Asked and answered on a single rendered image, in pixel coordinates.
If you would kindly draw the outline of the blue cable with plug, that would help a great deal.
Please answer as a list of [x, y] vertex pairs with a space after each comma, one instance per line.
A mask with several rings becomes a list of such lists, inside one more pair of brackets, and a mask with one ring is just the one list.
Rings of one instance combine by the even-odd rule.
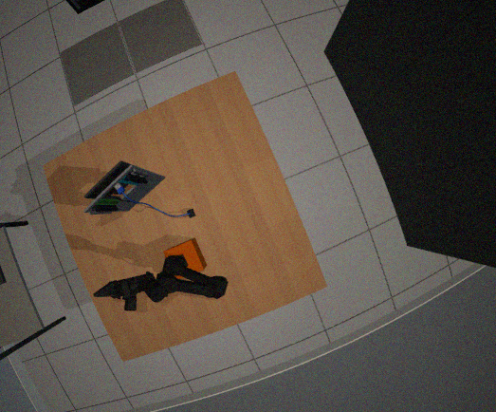
[[[118, 184], [117, 184], [116, 186], [114, 186], [114, 187], [117, 189], [117, 192], [118, 192], [120, 195], [121, 195], [121, 194], [124, 194], [124, 192], [125, 192], [125, 190], [126, 190], [123, 186], [121, 186], [121, 184], [120, 184], [119, 182], [118, 182]], [[124, 194], [124, 195], [125, 195], [125, 194]], [[127, 197], [127, 196], [125, 196], [125, 197], [126, 197], [126, 198], [128, 198], [128, 199], [130, 199], [130, 198], [129, 198], [129, 197]], [[154, 209], [156, 209], [156, 210], [157, 210], [157, 208], [155, 208], [155, 207], [153, 207], [153, 206], [151, 206], [151, 205], [149, 205], [149, 204], [147, 204], [147, 203], [143, 203], [143, 202], [136, 202], [136, 201], [134, 201], [134, 200], [132, 200], [132, 199], [130, 199], [130, 200], [131, 200], [131, 201], [133, 201], [133, 202], [135, 202], [135, 203], [139, 203], [139, 204], [146, 204], [146, 205], [148, 205], [148, 206], [150, 206], [150, 207], [152, 207], [152, 208], [154, 208]], [[160, 212], [161, 212], [161, 213], [163, 213], [163, 214], [165, 214], [165, 215], [167, 215], [166, 213], [164, 213], [164, 212], [162, 212], [162, 211], [160, 211]], [[172, 217], [179, 217], [179, 216], [184, 216], [184, 215], [168, 215], [168, 216], [172, 216]]]

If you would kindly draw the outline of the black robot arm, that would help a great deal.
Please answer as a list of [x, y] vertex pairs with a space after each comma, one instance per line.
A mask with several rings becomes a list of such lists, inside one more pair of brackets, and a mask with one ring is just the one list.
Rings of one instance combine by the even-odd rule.
[[[157, 278], [149, 272], [138, 277], [142, 291], [145, 291], [153, 302], [161, 302], [168, 296], [168, 293], [172, 294], [175, 291], [215, 299], [225, 295], [229, 283], [226, 277], [218, 275], [209, 277], [187, 268], [187, 265], [189, 264], [183, 254], [169, 255], [164, 261], [162, 272], [156, 275]], [[174, 275], [183, 276], [191, 281], [176, 279]], [[124, 310], [126, 311], [137, 310], [137, 292], [131, 293], [131, 298], [125, 299]]]

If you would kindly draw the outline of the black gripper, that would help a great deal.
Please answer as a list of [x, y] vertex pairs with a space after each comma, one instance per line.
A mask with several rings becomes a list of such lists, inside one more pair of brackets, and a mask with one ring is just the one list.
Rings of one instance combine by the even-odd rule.
[[112, 297], [113, 299], [120, 299], [121, 296], [122, 300], [131, 298], [132, 293], [131, 292], [142, 292], [142, 285], [140, 283], [140, 280], [138, 276], [134, 276], [131, 278], [126, 278], [122, 280], [114, 280], [110, 281], [107, 285], [102, 287], [100, 290], [97, 290], [94, 294], [94, 297], [105, 297], [109, 296]]

